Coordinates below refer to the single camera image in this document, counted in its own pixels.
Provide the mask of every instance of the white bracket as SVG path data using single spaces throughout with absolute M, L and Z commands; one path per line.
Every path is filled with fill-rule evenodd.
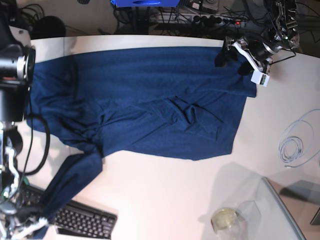
M 252 59 L 250 54 L 241 48 L 240 43 L 235 42 L 234 44 L 232 44 L 232 46 L 234 46 L 237 49 L 237 51 L 241 55 L 243 55 L 253 67 L 254 71 L 251 77 L 251 82 L 266 87 L 269 82 L 270 76 L 262 72 L 262 69 L 257 66 L 256 62 Z

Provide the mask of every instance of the keyboard key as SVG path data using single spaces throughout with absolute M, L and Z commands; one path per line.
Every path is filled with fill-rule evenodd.
M 109 219 L 108 219 L 108 223 L 110 223 L 110 224 L 114 224 L 115 221 L 116 220 L 114 218 L 111 218 L 111 217 L 109 217 Z
M 112 228 L 112 226 L 113 226 L 111 223 L 105 222 L 105 221 L 101 222 L 101 224 L 102 224 L 103 226 L 107 226 L 107 227 L 110 227 L 110 228 Z
M 82 214 L 82 215 L 85 215 L 85 216 L 90 217 L 90 218 L 93 218 L 93 216 L 94 216 L 92 213 L 89 213 L 87 211 L 84 211 L 84 210 L 81 210 L 81 209 L 78 209 L 78 208 L 75 208 L 75 207 L 72 207 L 72 206 L 69 206 L 69 205 L 66 205 L 65 208 L 68 209 L 69 211 L 76 212 L 75 215 L 76 214 L 78 214 L 78 215 Z
M 111 227 L 109 227 L 109 226 L 103 226 L 103 229 L 104 229 L 104 230 L 111 231 Z

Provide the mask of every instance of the white table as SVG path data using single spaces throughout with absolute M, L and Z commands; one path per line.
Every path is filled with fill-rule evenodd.
M 222 46 L 218 40 L 142 35 L 40 39 L 33 44 L 37 49 L 37 62 L 114 49 Z M 283 58 L 287 54 L 282 52 L 279 56 Z M 116 152 L 105 158 L 103 172 L 75 199 L 118 215 L 113 240 L 215 240 L 210 224 L 213 212 L 249 199 L 261 176 L 281 186 L 299 180 L 320 184 L 317 158 L 294 169 L 285 168 L 278 159 L 281 133 L 302 114 L 315 108 L 320 108 L 320 59 L 297 54 L 272 66 L 268 87 L 258 86 L 257 97 L 247 99 L 232 154 L 194 162 Z M 320 113 L 314 113 L 307 120 L 314 128 L 315 152 L 320 148 Z M 22 168 L 30 129 L 25 123 L 19 125 L 24 141 L 23 152 L 18 156 Z M 42 157 L 43 139 L 44 133 L 35 133 L 29 170 L 35 168 Z M 54 176 L 64 159 L 77 152 L 56 137 L 52 137 L 51 142 L 43 169 L 29 178 L 32 184 L 42 188 L 49 184 L 48 176 Z M 319 206 L 300 202 L 294 208 L 308 210 L 307 215 L 293 215 L 306 239 L 319 239 L 320 228 L 309 225 Z M 266 239 L 276 239 L 273 236 L 275 232 Z M 45 237 L 46 240 L 64 238 L 73 239 L 57 236 L 53 229 Z

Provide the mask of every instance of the floor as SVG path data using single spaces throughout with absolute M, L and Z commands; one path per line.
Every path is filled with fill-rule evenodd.
M 251 9 L 255 7 L 255 11 L 259 12 L 259 8 L 254 5 L 254 2 L 259 4 L 261 0 L 252 0 L 249 6 Z M 117 20 L 113 15 L 113 9 L 109 0 L 91 0 L 88 5 L 81 5 L 77 0 L 17 0 L 20 6 L 37 3 L 40 4 L 46 16 L 56 16 L 60 18 L 67 26 L 76 28 L 78 30 L 68 27 L 68 36 L 81 35 L 99 35 L 98 28 L 107 33 L 113 34 L 117 28 Z M 220 1 L 219 9 L 223 9 L 223 5 L 229 6 L 233 10 L 242 10 L 243 4 L 241 0 L 224 0 L 223 5 Z M 320 13 L 319 0 L 299 0 L 308 4 L 318 13 Z M 315 38 L 320 38 L 320 32 L 314 33 Z M 320 42 L 314 44 L 312 35 L 307 32 L 300 35 L 300 46 L 303 53 L 320 57 Z

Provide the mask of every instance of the white cable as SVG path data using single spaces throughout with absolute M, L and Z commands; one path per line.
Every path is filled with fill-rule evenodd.
M 309 115 L 312 112 L 315 111 L 320 111 L 320 109 L 313 109 L 311 111 L 308 111 L 307 113 L 303 114 L 297 121 L 294 121 L 293 123 L 291 123 L 285 130 L 284 132 L 281 134 L 281 138 L 279 141 L 279 146 L 278 146 L 278 155 L 279 158 L 281 159 L 282 162 L 284 162 L 285 164 L 291 164 L 293 161 L 302 158 L 305 154 L 307 154 L 307 152 L 310 150 L 310 148 L 312 147 L 313 144 L 313 140 L 314 140 L 314 129 L 311 126 L 310 123 L 308 123 L 307 121 L 304 120 L 304 118 Z M 297 125 L 299 124 L 305 124 L 307 125 L 311 131 L 311 138 L 310 138 L 310 142 L 308 147 L 306 148 L 306 150 L 304 150 L 304 144 L 303 141 L 301 140 L 300 137 L 298 136 L 289 136 L 290 133 L 297 127 Z M 293 144 L 295 147 L 294 153 L 289 154 L 287 151 L 287 146 L 289 144 Z M 307 162 L 309 162 L 311 159 L 313 159 L 318 153 L 320 153 L 320 149 L 312 156 L 310 157 L 307 161 L 296 165 L 296 166 L 291 166 L 291 165 L 285 165 L 286 168 L 298 168 L 304 164 L 306 164 Z

